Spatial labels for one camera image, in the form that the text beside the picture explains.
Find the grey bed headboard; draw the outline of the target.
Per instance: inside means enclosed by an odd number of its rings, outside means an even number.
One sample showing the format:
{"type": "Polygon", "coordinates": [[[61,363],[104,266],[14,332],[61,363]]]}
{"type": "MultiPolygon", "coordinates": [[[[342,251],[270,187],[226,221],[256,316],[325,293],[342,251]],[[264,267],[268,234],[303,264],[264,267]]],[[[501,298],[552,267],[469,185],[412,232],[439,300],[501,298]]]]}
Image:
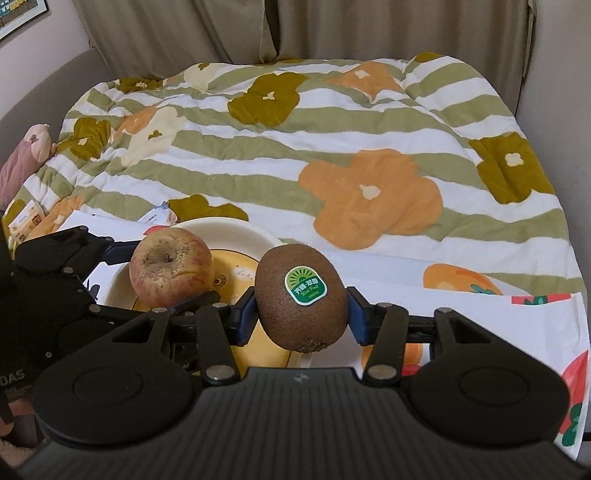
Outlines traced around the grey bed headboard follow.
{"type": "Polygon", "coordinates": [[[48,125],[52,140],[57,142],[69,109],[87,90],[113,78],[93,48],[56,70],[1,117],[1,163],[33,125],[48,125]]]}

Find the red wrinkled apple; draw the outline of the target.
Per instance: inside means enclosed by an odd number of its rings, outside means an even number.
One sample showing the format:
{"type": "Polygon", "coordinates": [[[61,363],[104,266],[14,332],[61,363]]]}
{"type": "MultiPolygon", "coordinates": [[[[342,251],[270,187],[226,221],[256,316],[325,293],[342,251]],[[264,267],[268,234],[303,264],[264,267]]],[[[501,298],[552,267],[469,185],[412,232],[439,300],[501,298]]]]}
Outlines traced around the red wrinkled apple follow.
{"type": "Polygon", "coordinates": [[[140,241],[129,262],[129,279],[147,307],[176,307],[211,292],[211,250],[197,235],[166,227],[140,241]]]}

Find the framed wall picture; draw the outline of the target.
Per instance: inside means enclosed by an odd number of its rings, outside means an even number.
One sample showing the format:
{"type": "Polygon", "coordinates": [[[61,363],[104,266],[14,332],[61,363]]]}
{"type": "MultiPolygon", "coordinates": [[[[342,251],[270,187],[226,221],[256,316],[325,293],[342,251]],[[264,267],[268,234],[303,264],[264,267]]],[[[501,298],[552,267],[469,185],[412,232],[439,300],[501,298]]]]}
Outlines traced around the framed wall picture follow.
{"type": "Polygon", "coordinates": [[[47,11],[45,0],[0,0],[0,39],[47,11]]]}

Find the pink plush pillow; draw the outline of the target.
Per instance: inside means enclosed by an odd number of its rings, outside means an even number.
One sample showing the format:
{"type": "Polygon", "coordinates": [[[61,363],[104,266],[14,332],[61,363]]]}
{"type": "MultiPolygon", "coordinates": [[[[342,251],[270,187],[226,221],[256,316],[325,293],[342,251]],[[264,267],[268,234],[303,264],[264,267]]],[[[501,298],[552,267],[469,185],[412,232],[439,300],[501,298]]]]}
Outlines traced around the pink plush pillow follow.
{"type": "Polygon", "coordinates": [[[28,129],[1,167],[2,211],[8,208],[24,182],[55,154],[56,147],[48,124],[35,124],[28,129]]]}

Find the brown kiwi with sticker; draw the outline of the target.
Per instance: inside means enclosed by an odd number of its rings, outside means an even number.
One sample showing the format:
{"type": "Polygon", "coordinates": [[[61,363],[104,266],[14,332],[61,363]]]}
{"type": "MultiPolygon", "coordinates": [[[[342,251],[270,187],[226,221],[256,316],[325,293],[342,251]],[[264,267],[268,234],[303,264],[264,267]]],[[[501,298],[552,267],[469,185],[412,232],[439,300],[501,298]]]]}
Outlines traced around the brown kiwi with sticker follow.
{"type": "Polygon", "coordinates": [[[263,330],[283,349],[324,350],[348,327],[346,288],[332,263],[310,246],[267,251],[256,269],[254,293],[263,330]]]}

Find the cream duck-print plate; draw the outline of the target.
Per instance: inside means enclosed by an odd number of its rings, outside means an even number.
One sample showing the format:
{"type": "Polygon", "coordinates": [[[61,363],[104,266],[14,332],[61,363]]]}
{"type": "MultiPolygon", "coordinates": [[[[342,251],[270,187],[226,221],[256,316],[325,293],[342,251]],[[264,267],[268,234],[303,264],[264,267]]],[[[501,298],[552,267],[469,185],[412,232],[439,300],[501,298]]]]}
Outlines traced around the cream duck-print plate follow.
{"type": "MultiPolygon", "coordinates": [[[[223,303],[235,304],[254,284],[256,268],[267,250],[279,246],[281,241],[269,232],[249,222],[208,217],[181,222],[177,225],[197,235],[211,250],[214,258],[215,290],[223,303]]],[[[301,354],[280,348],[267,337],[259,324],[243,347],[233,347],[232,353],[239,372],[249,367],[297,368],[301,354]]]]}

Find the beige curtain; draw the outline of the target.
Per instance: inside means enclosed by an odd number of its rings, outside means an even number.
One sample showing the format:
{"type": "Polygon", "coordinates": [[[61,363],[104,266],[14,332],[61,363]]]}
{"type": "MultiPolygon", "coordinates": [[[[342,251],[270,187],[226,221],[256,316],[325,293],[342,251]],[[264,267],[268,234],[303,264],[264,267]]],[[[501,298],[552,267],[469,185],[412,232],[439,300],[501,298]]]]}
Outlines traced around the beige curtain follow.
{"type": "Polygon", "coordinates": [[[77,1],[91,45],[119,77],[164,78],[199,61],[411,59],[476,68],[511,110],[527,73],[532,1],[77,1]]]}

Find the floral striped quilt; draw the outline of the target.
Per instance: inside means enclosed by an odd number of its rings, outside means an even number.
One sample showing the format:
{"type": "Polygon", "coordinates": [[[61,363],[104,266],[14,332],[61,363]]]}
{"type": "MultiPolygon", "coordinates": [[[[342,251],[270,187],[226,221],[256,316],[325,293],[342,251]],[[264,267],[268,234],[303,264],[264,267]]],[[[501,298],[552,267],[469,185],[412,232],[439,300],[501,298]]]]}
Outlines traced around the floral striped quilt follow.
{"type": "Polygon", "coordinates": [[[412,59],[197,63],[89,88],[1,207],[137,221],[228,216],[280,240],[457,265],[532,295],[583,292],[562,205],[472,66],[412,59]]]}

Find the white fruit-print cloth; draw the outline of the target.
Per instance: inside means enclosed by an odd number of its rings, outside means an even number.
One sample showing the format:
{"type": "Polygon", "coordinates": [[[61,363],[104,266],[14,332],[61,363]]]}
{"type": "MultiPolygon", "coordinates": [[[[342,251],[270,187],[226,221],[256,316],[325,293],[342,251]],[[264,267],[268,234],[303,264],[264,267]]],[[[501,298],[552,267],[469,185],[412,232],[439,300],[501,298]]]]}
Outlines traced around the white fruit-print cloth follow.
{"type": "MultiPolygon", "coordinates": [[[[142,240],[165,225],[159,213],[149,216],[154,221],[146,223],[74,211],[58,230],[85,226],[90,233],[115,241],[142,240]]],[[[355,286],[370,303],[392,301],[411,314],[425,316],[437,307],[452,307],[559,373],[574,402],[555,443],[571,458],[577,458],[588,416],[590,356],[587,315],[580,293],[549,295],[544,300],[522,295],[516,287],[457,266],[334,249],[325,250],[324,255],[342,282],[355,286]]],[[[145,311],[136,301],[126,263],[100,264],[86,286],[100,304],[145,311]]],[[[298,367],[353,367],[361,377],[369,354],[370,347],[356,344],[348,329],[328,349],[301,354],[298,367]]]]}

